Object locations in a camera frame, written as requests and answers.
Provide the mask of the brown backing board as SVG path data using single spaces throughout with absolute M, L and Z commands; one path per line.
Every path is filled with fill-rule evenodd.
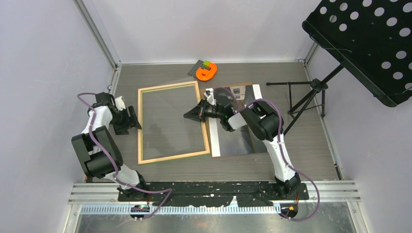
M 262 98 L 258 84 L 236 84 L 229 87 L 207 88 L 202 92 L 199 105 L 217 107 L 231 103 L 234 119 L 228 121 L 228 126 L 234 130 L 229 132 L 221 124 L 219 118 L 204 117 L 206 129 L 209 132 L 210 152 L 213 158 L 232 155 L 265 153 L 267 149 L 247 126 L 239 110 L 244 109 L 256 99 Z

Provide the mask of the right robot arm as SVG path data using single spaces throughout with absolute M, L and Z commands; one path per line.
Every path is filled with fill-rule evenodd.
M 205 122 L 208 118 L 220 121 L 227 132 L 233 132 L 247 126 L 265 145 L 275 170 L 275 189 L 278 196 L 290 199 L 297 192 L 301 183 L 299 172 L 289 158 L 283 134 L 283 119 L 276 108 L 264 99 L 252 101 L 240 110 L 228 97 L 225 100 L 210 103 L 208 98 L 183 114 L 186 119 Z

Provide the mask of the orange plastic horseshoe piece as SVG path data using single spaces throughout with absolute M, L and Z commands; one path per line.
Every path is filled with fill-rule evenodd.
M 203 82 L 209 81 L 215 76 L 217 70 L 217 65 L 210 62 L 210 69 L 199 68 L 196 72 L 196 78 Z

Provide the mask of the green building brick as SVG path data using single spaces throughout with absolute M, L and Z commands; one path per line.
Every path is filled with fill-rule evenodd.
M 203 62 L 203 64 L 202 64 L 202 66 L 203 66 L 204 68 L 206 68 L 206 69 L 210 69 L 210 61 L 205 60 L 205 61 Z

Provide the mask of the landscape photo print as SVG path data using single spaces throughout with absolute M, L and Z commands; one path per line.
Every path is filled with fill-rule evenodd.
M 232 104 L 233 110 L 240 110 L 255 99 L 260 98 L 262 98 L 262 94 L 258 84 L 239 84 L 230 87 L 214 88 L 215 104 L 227 100 Z M 233 132 L 227 132 L 222 127 L 219 119 L 209 118 L 208 129 L 211 139 L 212 157 L 267 152 L 264 143 L 254 136 L 248 126 L 243 126 Z

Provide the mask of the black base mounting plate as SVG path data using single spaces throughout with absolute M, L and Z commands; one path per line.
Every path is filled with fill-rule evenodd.
M 254 182 L 151 182 L 146 189 L 149 194 L 135 189 L 119 191 L 121 202 L 150 202 L 164 207 L 226 207 L 236 199 L 240 207 L 270 206 L 272 201 L 308 200 L 305 183 L 301 183 L 287 194 L 280 191 L 277 183 Z

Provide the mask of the aluminium rail frame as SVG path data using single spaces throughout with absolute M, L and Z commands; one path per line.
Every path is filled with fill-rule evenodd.
M 77 183 L 69 198 L 66 233 L 367 233 L 353 181 L 304 182 L 308 200 L 270 206 L 164 207 L 121 202 L 115 183 Z

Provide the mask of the black perforated music stand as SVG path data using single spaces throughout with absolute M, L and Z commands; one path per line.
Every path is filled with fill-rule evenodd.
M 409 0 L 323 0 L 302 23 L 303 30 L 336 61 L 324 79 L 288 115 L 296 122 L 328 82 L 349 71 L 387 107 L 412 97 L 412 3 Z

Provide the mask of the grey building baseplate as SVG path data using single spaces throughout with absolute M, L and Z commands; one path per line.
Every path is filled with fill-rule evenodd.
M 196 78 L 196 72 L 199 68 L 205 68 L 204 61 L 198 60 L 193 67 L 188 71 L 188 75 Z

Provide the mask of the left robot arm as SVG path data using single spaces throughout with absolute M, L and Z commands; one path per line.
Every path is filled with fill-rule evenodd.
M 122 97 L 101 92 L 93 94 L 96 102 L 87 104 L 85 129 L 71 139 L 83 172 L 88 178 L 108 179 L 118 185 L 121 195 L 143 201 L 149 188 L 143 176 L 124 164 L 120 149 L 109 132 L 128 135 L 131 128 L 141 129 L 133 106 L 126 107 Z

